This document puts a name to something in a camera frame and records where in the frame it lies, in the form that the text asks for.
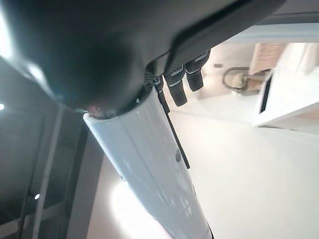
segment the white wall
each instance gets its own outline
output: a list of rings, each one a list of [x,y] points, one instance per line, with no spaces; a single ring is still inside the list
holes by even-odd
[[[181,112],[170,117],[215,238],[319,238],[318,137]]]

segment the black cable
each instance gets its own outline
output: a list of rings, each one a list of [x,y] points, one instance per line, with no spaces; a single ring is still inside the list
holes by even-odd
[[[187,160],[187,157],[186,157],[186,154],[185,154],[185,152],[184,152],[184,149],[183,149],[183,147],[181,146],[181,144],[180,144],[180,142],[179,142],[179,139],[178,139],[177,134],[176,134],[176,132],[175,132],[174,126],[173,126],[173,124],[172,124],[172,122],[171,122],[171,120],[170,120],[170,118],[169,118],[169,116],[168,116],[169,107],[168,107],[168,104],[167,104],[167,102],[166,102],[166,100],[165,100],[163,91],[162,91],[162,90],[159,90],[159,89],[156,88],[156,87],[155,87],[155,89],[156,89],[156,91],[157,91],[157,93],[158,93],[159,102],[161,103],[161,105],[162,105],[162,107],[163,107],[163,109],[164,109],[164,112],[165,112],[165,115],[166,115],[168,124],[169,124],[169,126],[170,126],[170,128],[171,128],[171,131],[173,132],[175,141],[176,141],[177,146],[178,146],[178,148],[179,148],[179,150],[180,150],[180,153],[181,153],[181,155],[182,155],[182,157],[183,157],[183,160],[184,160],[184,162],[185,162],[186,168],[187,168],[187,169],[190,169],[190,165],[189,165],[189,162],[188,162],[188,160]]]

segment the white pole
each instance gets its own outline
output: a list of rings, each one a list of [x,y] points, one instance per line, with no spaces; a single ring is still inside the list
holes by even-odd
[[[84,120],[144,208],[173,239],[212,239],[157,93],[113,119]]]

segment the metal bar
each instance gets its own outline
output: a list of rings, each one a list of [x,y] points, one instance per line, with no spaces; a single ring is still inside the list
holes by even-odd
[[[58,138],[59,138],[59,134],[60,134],[63,112],[64,112],[64,108],[62,106],[59,106],[58,112],[57,112],[56,118],[55,118],[48,159],[47,159],[47,162],[45,165],[43,179],[42,179],[42,183],[41,183],[41,187],[40,187],[40,192],[39,192],[40,198],[38,199],[37,207],[36,207],[36,211],[35,211],[32,239],[37,239],[38,234],[39,234],[41,217],[42,217],[42,212],[43,212],[43,207],[44,207],[44,201],[45,201],[47,187],[49,184],[51,168],[52,168],[52,164],[53,164],[53,160],[54,160],[54,156],[55,156],[55,152],[56,152]]]
[[[41,221],[44,221],[48,218],[54,217],[59,214],[61,210],[61,203],[57,203],[43,210]],[[23,229],[27,228],[30,223],[32,223],[32,218],[34,214],[29,214],[25,216]],[[5,238],[9,235],[12,235],[18,231],[18,225],[16,220],[0,225],[0,238]]]
[[[29,182],[27,185],[27,189],[25,191],[25,196],[23,199],[23,203],[22,203],[22,209],[21,209],[21,214],[20,214],[20,221],[18,223],[18,230],[17,230],[17,238],[21,239],[22,238],[22,233],[23,233],[23,229],[25,228],[24,226],[24,222],[25,222],[25,216],[27,214],[27,205],[28,205],[28,200],[29,197],[31,195],[31,188],[32,188],[32,182],[34,179],[34,175],[35,175],[35,168],[39,159],[39,152],[40,152],[40,148],[41,148],[41,143],[43,142],[43,135],[44,135],[44,118],[42,116],[42,120],[41,120],[41,137],[40,140],[37,144],[37,150],[36,150],[36,154],[33,160],[33,163],[31,165],[31,173],[30,173],[30,178],[29,178]]]

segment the black attachment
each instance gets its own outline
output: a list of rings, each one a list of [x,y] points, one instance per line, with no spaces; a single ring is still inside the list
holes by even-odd
[[[177,134],[176,134],[176,132],[175,132],[173,123],[171,122],[171,120],[170,120],[170,118],[169,118],[169,115],[168,115],[168,113],[169,113],[169,107],[168,107],[168,105],[167,105],[167,102],[166,102],[166,100],[165,100],[164,93],[163,93],[163,90],[162,90],[162,89],[163,89],[163,78],[162,78],[162,76],[159,77],[159,80],[160,80],[161,83],[158,83],[157,85],[156,85],[157,82],[154,83],[155,89],[156,89],[156,91],[158,92],[159,102],[160,102],[161,105],[163,106],[163,109],[164,109],[164,112],[165,112],[165,115],[166,115],[168,124],[169,124],[169,126],[170,126],[170,129],[171,129],[173,135],[174,135],[174,138],[175,138],[175,140],[176,140],[176,143],[177,143],[177,146],[178,146],[178,148],[179,148],[179,150],[180,150],[180,153],[181,153],[181,155],[182,155],[182,157],[183,157],[183,160],[184,160],[184,163],[185,163],[185,165],[186,165],[186,168],[187,168],[187,169],[190,169],[190,165],[189,165],[189,162],[188,162],[188,160],[187,160],[187,157],[186,157],[186,154],[185,154],[185,152],[184,152],[184,149],[183,149],[183,147],[181,146],[181,144],[180,144],[180,142],[179,142],[179,139],[178,139],[178,136],[177,136]]]
[[[159,102],[163,106],[164,111],[169,113],[170,110],[169,110],[169,107],[168,107],[168,104],[166,102],[165,95],[163,92],[163,86],[164,86],[163,76],[160,76],[157,78],[157,80],[154,83],[154,86],[155,86],[156,91],[158,92]]]
[[[185,69],[183,66],[177,68],[168,75],[164,75],[169,92],[177,106],[182,106],[187,102],[182,81],[184,75]]]
[[[187,81],[192,91],[197,91],[204,86],[203,77],[200,70],[207,62],[209,54],[210,50],[185,64]]]

